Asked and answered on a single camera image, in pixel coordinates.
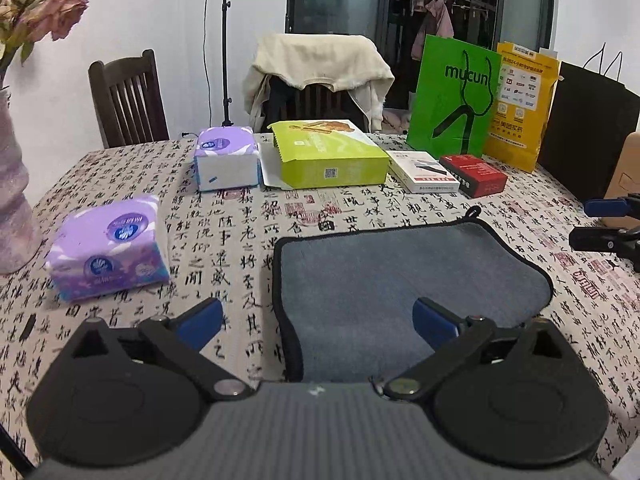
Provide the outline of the purple and grey towel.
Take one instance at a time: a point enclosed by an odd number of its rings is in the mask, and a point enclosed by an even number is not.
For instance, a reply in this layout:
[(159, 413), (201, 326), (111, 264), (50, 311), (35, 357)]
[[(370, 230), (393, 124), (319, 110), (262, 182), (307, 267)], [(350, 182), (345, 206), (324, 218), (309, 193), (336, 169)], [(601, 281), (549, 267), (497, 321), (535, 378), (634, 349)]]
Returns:
[(466, 318), (515, 327), (550, 304), (553, 283), (483, 219), (285, 237), (273, 252), (272, 305), (289, 382), (390, 377), (434, 352), (413, 328), (426, 298)]

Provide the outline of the pink hard-shell case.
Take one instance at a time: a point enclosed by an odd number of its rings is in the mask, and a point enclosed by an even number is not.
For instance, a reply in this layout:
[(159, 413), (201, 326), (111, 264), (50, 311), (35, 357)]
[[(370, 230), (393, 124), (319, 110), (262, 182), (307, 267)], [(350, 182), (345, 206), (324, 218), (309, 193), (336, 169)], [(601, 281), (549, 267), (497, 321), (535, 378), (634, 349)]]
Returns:
[(640, 191), (640, 132), (627, 136), (620, 152), (606, 198), (625, 197)]

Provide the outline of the black paper bag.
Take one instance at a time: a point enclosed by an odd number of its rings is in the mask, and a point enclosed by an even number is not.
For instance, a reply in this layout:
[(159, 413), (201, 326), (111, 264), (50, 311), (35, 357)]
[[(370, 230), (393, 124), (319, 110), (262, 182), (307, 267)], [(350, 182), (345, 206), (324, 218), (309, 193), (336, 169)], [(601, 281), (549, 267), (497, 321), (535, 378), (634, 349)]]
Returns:
[(638, 121), (637, 93), (606, 73), (563, 61), (538, 165), (580, 202), (602, 198)]

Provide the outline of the calligraphy print tablecloth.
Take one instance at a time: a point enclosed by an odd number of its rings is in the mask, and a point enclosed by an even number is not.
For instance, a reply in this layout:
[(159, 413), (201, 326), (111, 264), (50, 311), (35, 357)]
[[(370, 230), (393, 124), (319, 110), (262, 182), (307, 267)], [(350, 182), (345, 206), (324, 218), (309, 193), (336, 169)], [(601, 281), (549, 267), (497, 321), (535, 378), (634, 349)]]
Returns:
[[(205, 355), (242, 379), (276, 379), (283, 356), (270, 307), (273, 248), (287, 236), (420, 226), (457, 219), (461, 194), (412, 195), (394, 180), (364, 188), (200, 193), (193, 143), (142, 144), (95, 151), (66, 171), (36, 203), (51, 238), (72, 212), (154, 194), (170, 247), (170, 281), (133, 292), (66, 304), (44, 255), (1, 281), (1, 422), (21, 451), (38, 460), (26, 404), (63, 344), (86, 318), (133, 326), (154, 314), (177, 315), (214, 296), (224, 325)], [(582, 205), (542, 170), (506, 170), (506, 188), (480, 200), (483, 219), (514, 250), (552, 278), (551, 318), (599, 384), (610, 423), (597, 462), (613, 469), (639, 435), (639, 278), (629, 263), (572, 252), (568, 233), (587, 219)]]

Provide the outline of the yellow paper bag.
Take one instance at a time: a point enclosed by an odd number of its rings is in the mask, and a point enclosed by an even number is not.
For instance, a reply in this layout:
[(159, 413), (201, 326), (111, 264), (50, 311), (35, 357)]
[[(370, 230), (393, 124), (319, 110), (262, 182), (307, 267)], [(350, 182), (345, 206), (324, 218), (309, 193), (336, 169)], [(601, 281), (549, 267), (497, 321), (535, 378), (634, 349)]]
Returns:
[(546, 128), (560, 62), (512, 42), (500, 42), (498, 91), (484, 153), (533, 172)]

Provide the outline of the white product box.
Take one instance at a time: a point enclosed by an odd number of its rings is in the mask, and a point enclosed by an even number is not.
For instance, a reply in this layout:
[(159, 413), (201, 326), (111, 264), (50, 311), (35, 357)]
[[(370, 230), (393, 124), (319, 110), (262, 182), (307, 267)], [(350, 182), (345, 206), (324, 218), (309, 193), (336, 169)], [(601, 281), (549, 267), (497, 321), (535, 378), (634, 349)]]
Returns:
[(427, 152), (388, 151), (390, 172), (413, 194), (457, 193), (460, 182)]

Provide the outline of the pink speckled ceramic vase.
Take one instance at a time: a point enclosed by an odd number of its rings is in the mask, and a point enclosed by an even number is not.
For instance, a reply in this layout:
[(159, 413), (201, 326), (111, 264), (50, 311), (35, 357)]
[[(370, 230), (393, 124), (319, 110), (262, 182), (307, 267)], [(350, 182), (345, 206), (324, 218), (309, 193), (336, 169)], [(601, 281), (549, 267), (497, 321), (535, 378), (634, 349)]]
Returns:
[(42, 234), (24, 194), (29, 174), (15, 136), (6, 90), (1, 91), (0, 119), (0, 268), (1, 274), (11, 274), (34, 258)]

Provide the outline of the green mucun paper bag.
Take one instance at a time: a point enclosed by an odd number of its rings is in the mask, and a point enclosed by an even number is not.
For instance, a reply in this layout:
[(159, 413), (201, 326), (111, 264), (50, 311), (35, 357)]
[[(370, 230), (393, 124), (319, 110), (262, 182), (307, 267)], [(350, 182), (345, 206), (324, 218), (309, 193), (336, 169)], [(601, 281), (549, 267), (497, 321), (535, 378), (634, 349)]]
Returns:
[(433, 157), (480, 157), (498, 100), (501, 55), (454, 38), (425, 38), (407, 144)]

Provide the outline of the studio light on stand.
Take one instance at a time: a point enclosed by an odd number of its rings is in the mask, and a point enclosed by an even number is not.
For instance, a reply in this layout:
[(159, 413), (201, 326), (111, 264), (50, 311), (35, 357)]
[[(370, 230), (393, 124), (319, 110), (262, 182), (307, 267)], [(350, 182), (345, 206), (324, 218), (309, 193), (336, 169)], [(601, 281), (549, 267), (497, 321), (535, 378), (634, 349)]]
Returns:
[(228, 69), (228, 12), (231, 8), (230, 0), (222, 0), (221, 3), (221, 78), (222, 78), (222, 107), (224, 108), (223, 127), (231, 127), (233, 122), (230, 117), (230, 105), (232, 102), (229, 93), (229, 69)]

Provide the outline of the dark wooden chair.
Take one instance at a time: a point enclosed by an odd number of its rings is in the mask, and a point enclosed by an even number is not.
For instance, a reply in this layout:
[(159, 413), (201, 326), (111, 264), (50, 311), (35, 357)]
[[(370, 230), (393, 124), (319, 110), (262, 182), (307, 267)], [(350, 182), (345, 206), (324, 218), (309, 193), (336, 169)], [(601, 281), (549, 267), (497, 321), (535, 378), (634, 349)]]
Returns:
[(169, 139), (152, 49), (135, 58), (93, 62), (88, 77), (106, 148)]

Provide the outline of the chair under cream cloth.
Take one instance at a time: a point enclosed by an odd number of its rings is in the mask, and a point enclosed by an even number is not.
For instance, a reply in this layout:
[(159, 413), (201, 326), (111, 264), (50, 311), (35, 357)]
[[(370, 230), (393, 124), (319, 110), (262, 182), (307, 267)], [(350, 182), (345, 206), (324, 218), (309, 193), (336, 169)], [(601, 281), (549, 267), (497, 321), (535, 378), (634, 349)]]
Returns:
[(278, 77), (269, 81), (269, 99), (262, 104), (267, 130), (280, 120), (348, 119), (368, 132), (368, 120), (347, 91), (332, 92), (322, 84), (310, 84), (303, 90), (289, 86)]

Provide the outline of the dark framed glass window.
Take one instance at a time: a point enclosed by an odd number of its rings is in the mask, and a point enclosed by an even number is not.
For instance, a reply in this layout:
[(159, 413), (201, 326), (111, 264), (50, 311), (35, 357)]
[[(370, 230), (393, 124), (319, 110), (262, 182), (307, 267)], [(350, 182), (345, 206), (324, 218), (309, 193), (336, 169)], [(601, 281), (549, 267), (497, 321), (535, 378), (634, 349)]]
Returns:
[[(299, 34), (362, 35), (390, 66), (395, 82), (386, 104), (412, 105), (420, 61), (411, 48), (431, 0), (288, 0), (285, 29)], [(445, 0), (454, 38), (493, 49), (513, 42), (532, 50), (549, 47), (555, 0)]]

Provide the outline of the cream cloth on chair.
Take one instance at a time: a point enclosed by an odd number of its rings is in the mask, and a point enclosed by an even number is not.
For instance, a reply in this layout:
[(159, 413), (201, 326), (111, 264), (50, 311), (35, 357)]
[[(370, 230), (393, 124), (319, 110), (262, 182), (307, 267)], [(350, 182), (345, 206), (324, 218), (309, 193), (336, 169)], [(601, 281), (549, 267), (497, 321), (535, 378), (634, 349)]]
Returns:
[(373, 41), (359, 35), (276, 34), (258, 40), (254, 61), (243, 82), (248, 125), (265, 125), (262, 106), (270, 97), (270, 79), (303, 90), (320, 84), (345, 91), (364, 116), (366, 131), (382, 128), (383, 107), (395, 77)]

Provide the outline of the dried pink roses bouquet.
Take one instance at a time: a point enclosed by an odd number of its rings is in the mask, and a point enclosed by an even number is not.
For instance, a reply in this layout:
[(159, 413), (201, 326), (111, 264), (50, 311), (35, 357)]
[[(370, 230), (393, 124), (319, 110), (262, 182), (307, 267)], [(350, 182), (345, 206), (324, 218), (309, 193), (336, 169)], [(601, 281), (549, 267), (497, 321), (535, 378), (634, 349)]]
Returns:
[(1, 81), (14, 58), (24, 64), (45, 36), (65, 39), (88, 5), (88, 0), (1, 0)]

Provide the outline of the pink garment on rail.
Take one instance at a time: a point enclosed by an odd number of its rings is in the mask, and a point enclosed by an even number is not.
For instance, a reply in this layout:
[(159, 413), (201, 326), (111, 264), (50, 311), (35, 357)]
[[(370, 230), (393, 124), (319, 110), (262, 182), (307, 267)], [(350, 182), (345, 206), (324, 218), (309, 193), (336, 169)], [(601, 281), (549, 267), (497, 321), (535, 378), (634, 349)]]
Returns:
[(442, 38), (454, 36), (454, 26), (452, 26), (445, 0), (431, 0), (427, 3), (424, 20), (411, 48), (413, 61), (420, 61), (422, 58), (427, 36)]

